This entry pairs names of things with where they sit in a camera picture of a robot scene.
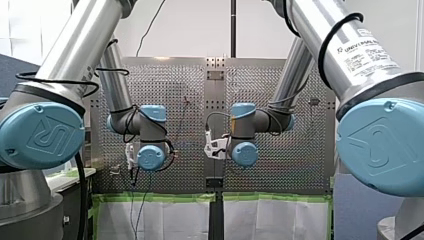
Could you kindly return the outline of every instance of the white cloth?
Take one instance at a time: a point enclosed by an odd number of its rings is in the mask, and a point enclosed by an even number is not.
[[[325,240],[328,203],[259,199],[224,203],[225,239]]]
[[[136,226],[141,203],[134,202]],[[97,239],[134,240],[130,222],[131,202],[100,203]],[[138,224],[138,240],[207,240],[209,203],[145,202]]]

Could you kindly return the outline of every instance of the cable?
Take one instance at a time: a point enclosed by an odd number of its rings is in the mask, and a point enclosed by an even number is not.
[[[131,228],[134,232],[134,234],[137,234],[137,231],[134,227],[134,221],[132,219],[132,212],[133,212],[133,208],[134,208],[134,191],[135,191],[135,186],[137,184],[137,179],[138,179],[138,174],[140,173],[140,168],[137,168],[137,171],[135,173],[135,178],[134,181],[131,183],[132,186],[132,190],[131,190],[131,209],[130,209],[130,222],[131,222]]]
[[[300,37],[300,34],[294,29],[293,24],[291,20],[289,19],[288,11],[287,11],[287,0],[283,0],[283,14],[284,14],[284,21],[286,22],[287,27],[290,29],[290,31],[296,35],[296,37]]]
[[[132,106],[134,108],[134,111],[131,114],[127,115],[127,119],[125,119],[125,129],[124,129],[124,134],[122,134],[122,138],[123,138],[123,142],[124,143],[129,143],[132,140],[134,140],[136,135],[133,135],[130,139],[127,140],[127,134],[130,133],[130,124],[132,123],[135,114],[139,111],[138,110],[138,106],[136,104],[134,104]]]
[[[325,37],[324,41],[322,42],[321,48],[319,50],[318,54],[318,71],[319,75],[321,76],[322,81],[324,84],[329,88],[332,89],[330,84],[328,83],[327,77],[325,76],[324,72],[324,60],[325,60],[325,53],[327,52],[328,45],[330,44],[331,39],[333,39],[334,35],[337,34],[337,32],[343,27],[345,23],[348,23],[353,20],[358,20],[363,22],[364,21],[364,15],[361,13],[351,13],[347,15],[345,18],[340,20],[338,23],[336,23],[328,33],[327,37]]]
[[[155,19],[156,19],[156,17],[158,16],[158,14],[159,14],[160,10],[162,9],[162,6],[163,6],[163,4],[165,3],[165,1],[166,1],[166,0],[163,0],[163,1],[161,2],[161,4],[159,5],[158,10],[157,10],[157,11],[156,11],[156,13],[155,13],[155,16],[153,17],[152,21],[151,21],[151,22],[150,22],[150,24],[149,24],[149,27],[147,28],[147,31],[146,31],[146,32],[144,33],[144,35],[141,37],[140,44],[139,44],[138,49],[137,49],[137,52],[136,52],[136,54],[135,54],[135,56],[136,56],[136,57],[138,57],[138,54],[140,53],[141,46],[143,45],[144,38],[147,36],[147,34],[149,34],[150,29],[152,28],[152,25],[153,25],[153,23],[155,22]]]
[[[77,240],[84,239],[85,224],[87,220],[87,182],[85,181],[84,163],[82,162],[79,152],[75,155],[75,162],[77,163],[78,176],[80,181],[80,220],[78,227]]]
[[[121,73],[124,76],[130,75],[130,71],[128,71],[125,68],[96,68],[96,70],[102,71],[102,72],[118,72],[118,73]],[[99,77],[99,74],[94,72],[94,76]]]
[[[257,109],[257,111],[261,111],[261,112],[265,113],[266,115],[268,115],[268,117],[271,117],[272,119],[274,119],[274,121],[278,124],[280,131],[276,134],[269,132],[269,134],[271,134],[271,136],[277,137],[277,136],[280,136],[283,133],[283,131],[284,131],[283,126],[281,125],[280,121],[278,121],[278,119],[273,114],[270,114],[266,109],[261,109],[261,108]]]
[[[110,46],[112,46],[113,44],[117,44],[118,43],[118,39],[112,39],[108,44],[106,49],[108,49]],[[128,69],[125,68],[96,68],[96,71],[103,71],[103,72],[120,72],[122,75],[124,76],[128,76],[130,75],[130,71],[128,71]],[[94,76],[99,77],[99,74],[94,72]]]
[[[212,116],[212,115],[222,115],[222,116],[226,116],[226,117],[231,117],[231,115],[230,114],[228,114],[228,113],[223,113],[223,112],[211,112],[211,113],[209,113],[208,114],[208,116],[206,117],[206,124],[205,124],[205,129],[208,131],[209,130],[209,118]]]
[[[295,93],[293,93],[293,95],[291,95],[290,97],[286,97],[286,98],[283,98],[281,100],[274,101],[274,102],[269,101],[268,104],[284,103],[285,101],[288,101],[288,100],[295,98],[297,95],[299,95],[299,93],[301,93],[303,91],[303,89],[305,89],[305,87],[308,83],[308,80],[309,80],[309,77],[306,79],[306,81],[303,83],[303,85]]]
[[[411,240],[414,237],[418,236],[420,233],[424,232],[424,224],[414,229],[412,232],[406,234],[403,238],[400,240]]]
[[[188,107],[189,104],[190,104],[190,102],[186,100],[186,104],[185,104],[184,109],[183,109],[183,116],[181,117],[181,121],[180,121],[180,124],[178,126],[178,131],[177,131],[177,134],[175,136],[175,142],[178,142],[178,138],[179,138],[180,133],[181,133],[181,128],[182,128],[182,125],[183,125],[183,122],[184,122],[184,119],[185,119],[185,113],[186,113],[186,110],[187,110],[187,107]],[[165,142],[166,142],[166,144],[168,144],[168,147],[170,149],[169,154],[172,154],[172,158],[169,161],[168,165],[166,165],[165,167],[163,167],[159,170],[156,170],[156,172],[163,172],[163,171],[167,170],[169,167],[172,166],[172,164],[174,163],[175,158],[176,158],[176,156],[175,156],[176,152],[175,152],[174,146],[172,145],[172,142],[169,139],[166,139]]]
[[[86,85],[86,86],[93,86],[94,89],[91,90],[89,93],[84,94],[83,97],[88,97],[97,90],[99,90],[100,86],[99,84],[95,82],[86,82],[86,81],[74,81],[74,80],[47,80],[47,79],[41,79],[36,77],[30,77],[35,76],[37,72],[24,72],[24,73],[17,73],[15,77],[17,79],[26,80],[26,81],[32,81],[32,82],[38,82],[38,83],[59,83],[59,84],[74,84],[74,85]]]
[[[135,226],[135,239],[136,240],[138,239],[137,232],[138,232],[138,223],[140,222],[141,212],[143,211],[143,206],[144,206],[144,202],[146,200],[147,193],[150,191],[151,188],[152,188],[152,173],[149,174],[149,185],[147,187],[146,192],[144,192],[141,207],[140,207],[140,210],[138,211],[137,224]]]

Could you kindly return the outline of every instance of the metal pegboard wall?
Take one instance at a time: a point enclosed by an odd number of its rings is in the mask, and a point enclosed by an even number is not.
[[[139,106],[165,105],[168,138],[175,149],[180,150],[172,167],[161,173],[153,173],[150,190],[161,193],[204,192],[204,59],[128,58],[123,63],[131,72],[127,82],[133,103]],[[100,193],[129,190],[132,188],[126,169],[125,144],[122,136],[106,128],[109,109],[104,93],[100,95],[99,141],[103,168],[95,177],[94,190]],[[117,173],[117,168],[119,174],[111,174],[111,170]],[[148,175],[140,171],[138,179],[135,189],[146,190]]]
[[[258,108],[266,107],[283,69],[282,61],[275,61],[227,61],[228,106],[254,102]],[[319,99],[319,104],[310,104],[311,99]],[[257,134],[259,160],[247,169],[227,161],[224,191],[328,193],[333,169],[333,152],[328,149],[334,149],[328,144],[334,146],[334,107],[334,96],[314,68],[295,109],[294,129],[279,137]]]

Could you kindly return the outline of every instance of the light blue joint cap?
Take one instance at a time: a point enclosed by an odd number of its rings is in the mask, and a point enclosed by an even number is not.
[[[115,129],[113,129],[113,127],[112,127],[112,116],[111,116],[111,115],[109,115],[109,116],[107,117],[107,120],[106,120],[106,127],[107,127],[107,129],[109,129],[109,131],[111,131],[111,132],[113,132],[113,133],[116,133]]]
[[[251,142],[239,143],[233,149],[232,158],[240,166],[251,167],[258,160],[258,148]]]
[[[166,122],[166,108],[162,105],[142,105],[140,110],[152,120]]]
[[[147,145],[138,151],[137,161],[138,166],[144,171],[156,171],[162,167],[165,154],[162,149],[154,145]]]
[[[235,103],[231,107],[231,115],[238,119],[255,113],[256,105],[254,103]]]
[[[340,158],[359,181],[390,195],[424,197],[424,104],[368,100],[342,118],[337,132]]]
[[[296,117],[294,116],[294,114],[290,115],[290,122],[286,128],[286,131],[290,131],[293,129],[295,121],[296,121]]]
[[[84,143],[84,124],[60,103],[26,105],[0,123],[0,158],[19,169],[48,169],[69,161]]]

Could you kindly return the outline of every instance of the white wall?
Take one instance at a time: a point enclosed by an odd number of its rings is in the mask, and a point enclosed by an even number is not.
[[[419,38],[423,0],[346,0],[365,15],[366,26],[407,70],[424,69]],[[124,56],[134,56],[161,0],[140,0],[119,23]],[[70,0],[0,0],[0,53],[41,64],[70,12]],[[271,4],[239,0],[237,56],[286,58],[293,35]],[[230,0],[167,0],[143,43],[141,56],[205,57],[230,54]]]
[[[124,56],[135,56],[162,0],[139,1],[116,30]],[[286,58],[293,41],[270,3],[242,0],[237,5],[237,57]],[[230,0],[166,1],[140,56],[206,57],[230,55]]]
[[[70,9],[70,0],[0,0],[0,54],[41,64]]]

